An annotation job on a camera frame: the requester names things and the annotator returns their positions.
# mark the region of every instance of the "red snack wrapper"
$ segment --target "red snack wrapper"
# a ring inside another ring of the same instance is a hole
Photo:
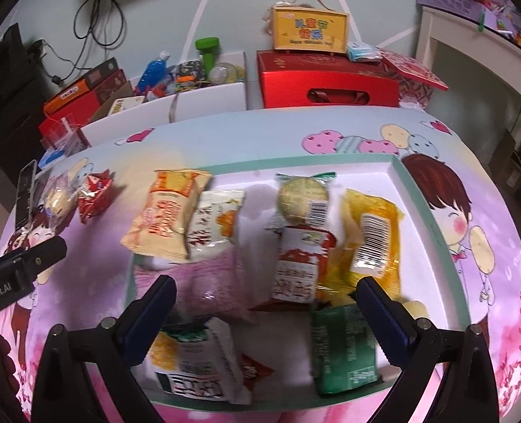
[[[82,224],[86,224],[88,218],[98,216],[110,206],[112,183],[109,170],[103,173],[91,173],[86,177],[86,182],[78,196],[78,212]]]
[[[313,302],[317,281],[327,272],[329,249],[335,244],[331,232],[310,226],[285,227],[272,298],[299,304]]]
[[[266,377],[270,377],[274,373],[274,369],[260,364],[253,358],[241,353],[241,371],[243,372],[243,384],[248,388],[249,391],[253,391],[253,388],[258,382]]]

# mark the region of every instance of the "red gift box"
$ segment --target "red gift box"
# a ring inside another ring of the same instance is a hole
[[[41,134],[51,140],[58,140],[65,136],[67,128],[61,121],[63,118],[67,120],[71,129],[86,125],[98,108],[126,82],[123,70],[112,73],[93,90],[82,94],[48,116],[39,125]]]
[[[436,74],[414,58],[385,49],[380,49],[380,52],[384,70],[399,83],[399,101],[417,102],[425,109],[434,89],[448,90]]]
[[[341,55],[258,51],[265,108],[314,105],[399,106],[399,85],[378,65]]]

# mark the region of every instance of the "yellow snack bag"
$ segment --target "yellow snack bag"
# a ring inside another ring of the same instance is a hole
[[[346,295],[366,276],[374,277],[392,299],[399,299],[399,221],[403,213],[386,199],[347,189],[341,215],[346,244],[329,256],[327,277],[320,284],[324,299],[333,305],[348,303]]]
[[[211,178],[202,170],[156,170],[143,211],[121,239],[126,248],[177,262],[188,259],[186,228]]]

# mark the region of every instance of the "orange box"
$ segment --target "orange box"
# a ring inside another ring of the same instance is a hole
[[[88,84],[86,84],[86,80],[84,78],[80,78],[78,81],[75,81],[73,84],[68,86],[64,91],[59,92],[55,97],[46,101],[43,106],[43,112],[46,117],[49,117],[50,114],[53,114],[55,111],[61,109],[68,102],[73,101],[75,98],[80,97],[82,94],[88,92],[90,89],[88,88]]]

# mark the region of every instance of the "pink bag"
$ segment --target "pink bag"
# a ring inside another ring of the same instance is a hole
[[[235,246],[214,259],[178,264],[166,270],[144,270],[136,265],[134,273],[138,298],[159,276],[174,278],[175,310],[184,323],[202,316],[217,316],[225,321],[253,320],[247,308],[241,256]]]

